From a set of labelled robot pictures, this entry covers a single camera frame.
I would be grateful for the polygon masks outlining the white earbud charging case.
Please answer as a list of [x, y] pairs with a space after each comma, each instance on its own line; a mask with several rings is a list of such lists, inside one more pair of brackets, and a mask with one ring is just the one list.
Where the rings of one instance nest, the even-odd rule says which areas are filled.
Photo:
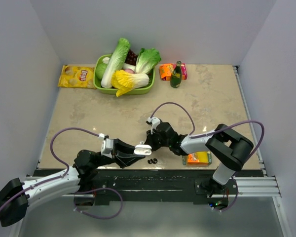
[[152, 154], [152, 147], [146, 144], [138, 144], [134, 148], [134, 154], [142, 156], [150, 156]]

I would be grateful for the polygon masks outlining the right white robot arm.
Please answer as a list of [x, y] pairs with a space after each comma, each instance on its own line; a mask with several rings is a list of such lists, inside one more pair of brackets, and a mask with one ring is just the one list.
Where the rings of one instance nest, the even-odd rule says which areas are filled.
[[149, 118], [146, 123], [150, 130], [146, 132], [146, 145], [157, 151], [167, 147], [178, 156], [187, 156], [196, 152], [211, 152], [221, 162], [212, 176], [210, 189], [221, 194], [227, 189], [228, 180], [235, 172], [241, 171], [254, 148], [253, 143], [225, 124], [219, 124], [215, 130], [196, 136], [178, 134], [168, 122], [158, 118]]

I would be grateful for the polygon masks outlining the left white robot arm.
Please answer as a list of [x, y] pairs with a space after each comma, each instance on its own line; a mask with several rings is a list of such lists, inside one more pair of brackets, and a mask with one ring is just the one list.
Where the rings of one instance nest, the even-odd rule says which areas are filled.
[[73, 166], [67, 165], [62, 171], [24, 182], [12, 179], [0, 191], [1, 226], [23, 219], [29, 207], [35, 208], [62, 195], [91, 192], [100, 166], [116, 163], [121, 168], [129, 167], [151, 153], [149, 145], [131, 146], [119, 139], [105, 139], [101, 151], [79, 151]]

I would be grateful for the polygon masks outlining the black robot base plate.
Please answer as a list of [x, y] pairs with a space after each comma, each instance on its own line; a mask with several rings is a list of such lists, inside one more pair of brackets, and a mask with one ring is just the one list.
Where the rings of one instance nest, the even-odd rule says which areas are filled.
[[79, 190], [108, 187], [117, 190], [124, 201], [193, 204], [207, 204], [218, 201], [224, 193], [229, 197], [238, 193], [232, 179], [222, 191], [206, 191], [203, 187], [213, 173], [213, 170], [98, 169], [93, 179]]

